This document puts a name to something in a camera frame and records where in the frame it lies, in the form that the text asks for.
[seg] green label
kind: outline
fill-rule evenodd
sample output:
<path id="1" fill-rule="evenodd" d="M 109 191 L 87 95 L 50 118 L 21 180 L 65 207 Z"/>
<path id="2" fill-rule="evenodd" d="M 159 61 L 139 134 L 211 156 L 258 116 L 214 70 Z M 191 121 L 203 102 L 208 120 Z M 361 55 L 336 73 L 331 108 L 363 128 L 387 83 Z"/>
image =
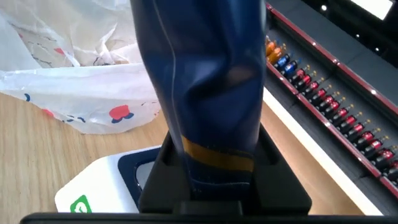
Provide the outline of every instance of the green label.
<path id="1" fill-rule="evenodd" d="M 73 204 L 70 205 L 70 212 L 72 213 L 91 213 L 90 204 L 87 201 L 86 195 L 80 196 Z"/>

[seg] blue item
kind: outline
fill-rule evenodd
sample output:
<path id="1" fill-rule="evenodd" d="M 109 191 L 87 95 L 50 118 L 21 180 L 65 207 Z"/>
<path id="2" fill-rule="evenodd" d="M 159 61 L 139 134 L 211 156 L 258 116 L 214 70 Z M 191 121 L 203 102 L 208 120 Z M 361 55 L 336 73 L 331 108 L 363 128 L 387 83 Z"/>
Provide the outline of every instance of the blue item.
<path id="1" fill-rule="evenodd" d="M 288 61 L 287 61 L 288 59 L 289 59 L 289 57 L 287 57 L 287 55 L 281 57 L 281 58 L 278 60 L 278 62 L 277 62 L 278 67 L 282 68 L 282 67 L 288 62 Z"/>
<path id="2" fill-rule="evenodd" d="M 194 197 L 244 197 L 266 72 L 265 2 L 131 0 L 131 5 L 142 59 Z"/>

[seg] black base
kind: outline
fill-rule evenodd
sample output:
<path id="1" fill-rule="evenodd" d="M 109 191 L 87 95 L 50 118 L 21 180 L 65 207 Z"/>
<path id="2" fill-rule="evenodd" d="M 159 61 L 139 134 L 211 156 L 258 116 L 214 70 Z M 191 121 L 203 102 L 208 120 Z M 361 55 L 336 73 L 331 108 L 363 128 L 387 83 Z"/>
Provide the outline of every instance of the black base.
<path id="1" fill-rule="evenodd" d="M 307 215 L 311 198 L 261 126 L 249 197 L 243 201 L 194 201 L 170 134 L 139 200 L 141 213 L 190 215 Z"/>

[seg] plastic bag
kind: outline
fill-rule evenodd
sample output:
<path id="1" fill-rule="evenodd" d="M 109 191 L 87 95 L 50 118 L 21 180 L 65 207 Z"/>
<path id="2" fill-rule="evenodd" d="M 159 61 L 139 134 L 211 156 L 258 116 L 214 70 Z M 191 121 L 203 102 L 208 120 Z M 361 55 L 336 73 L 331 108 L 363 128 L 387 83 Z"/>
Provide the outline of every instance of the plastic bag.
<path id="1" fill-rule="evenodd" d="M 2 0 L 0 13 L 43 68 L 138 62 L 126 0 Z"/>
<path id="2" fill-rule="evenodd" d="M 128 1 L 0 1 L 0 40 L 0 92 L 82 133 L 121 133 L 159 113 Z"/>
<path id="3" fill-rule="evenodd" d="M 142 63 L 0 72 L 0 91 L 88 134 L 121 133 L 160 110 Z"/>

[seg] wooden surface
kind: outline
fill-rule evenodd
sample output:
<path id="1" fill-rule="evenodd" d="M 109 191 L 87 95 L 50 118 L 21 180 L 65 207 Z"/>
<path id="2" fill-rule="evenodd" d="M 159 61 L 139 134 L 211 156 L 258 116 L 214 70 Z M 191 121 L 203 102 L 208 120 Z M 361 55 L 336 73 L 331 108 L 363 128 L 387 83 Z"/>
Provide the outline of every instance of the wooden surface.
<path id="1" fill-rule="evenodd" d="M 58 189 L 96 159 L 162 144 L 167 125 L 153 122 L 113 135 L 83 135 L 34 105 L 0 94 L 0 223 L 55 212 Z M 361 214 L 317 161 L 263 104 L 261 122 L 313 200 L 311 214 Z"/>

